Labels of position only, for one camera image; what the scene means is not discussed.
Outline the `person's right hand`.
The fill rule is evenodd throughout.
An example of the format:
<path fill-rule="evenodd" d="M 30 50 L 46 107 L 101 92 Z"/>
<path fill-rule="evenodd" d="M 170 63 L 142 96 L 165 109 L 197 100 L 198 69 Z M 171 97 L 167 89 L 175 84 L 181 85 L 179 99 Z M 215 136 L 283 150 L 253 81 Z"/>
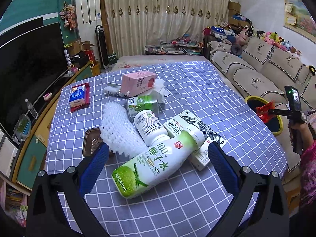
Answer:
<path fill-rule="evenodd" d="M 306 123 L 288 124 L 289 137 L 293 145 L 293 151 L 299 155 L 313 144 L 313 137 Z"/>

